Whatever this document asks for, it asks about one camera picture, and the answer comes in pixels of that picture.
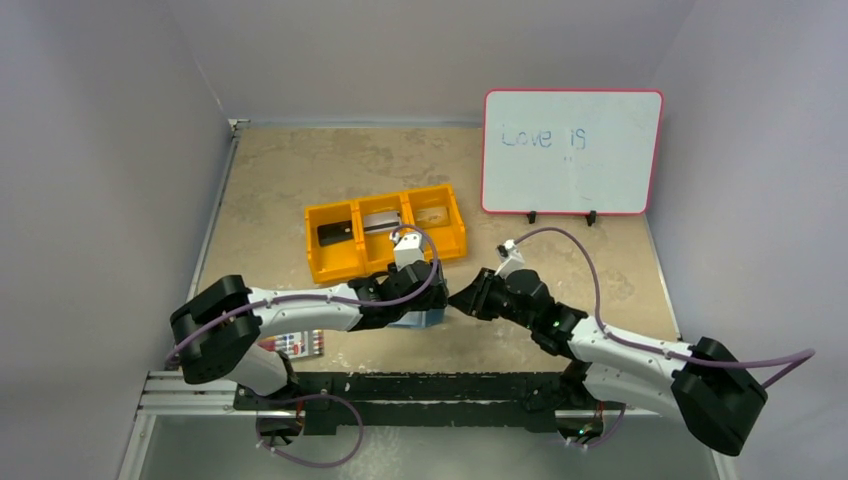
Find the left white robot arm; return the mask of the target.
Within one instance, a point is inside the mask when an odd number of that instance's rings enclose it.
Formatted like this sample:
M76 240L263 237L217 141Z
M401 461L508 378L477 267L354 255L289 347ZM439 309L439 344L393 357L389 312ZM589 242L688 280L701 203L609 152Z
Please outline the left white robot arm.
M177 359L188 384L230 380L284 409L297 399L298 382L290 360L261 347L261 340L381 329L411 312L442 310L448 297L437 262L300 291L250 288L241 276L227 275L171 314L175 345L167 357Z

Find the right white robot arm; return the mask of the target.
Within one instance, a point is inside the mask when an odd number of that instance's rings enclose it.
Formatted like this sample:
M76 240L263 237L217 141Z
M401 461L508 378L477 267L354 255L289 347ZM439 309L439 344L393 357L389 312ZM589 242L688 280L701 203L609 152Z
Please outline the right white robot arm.
M570 360L561 381L576 407L592 400L627 404L679 421L702 444L741 453L768 395L721 342L663 341L601 325L554 299L528 269L498 276L482 269L448 303L480 320L506 319L526 328L546 353Z

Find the blue card holder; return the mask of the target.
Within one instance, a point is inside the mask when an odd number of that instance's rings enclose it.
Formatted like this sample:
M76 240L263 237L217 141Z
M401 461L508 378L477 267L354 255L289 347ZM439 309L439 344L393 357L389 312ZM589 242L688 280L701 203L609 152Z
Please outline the blue card holder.
M399 320L387 325L388 328L423 329L441 324L444 321L444 309L412 311Z

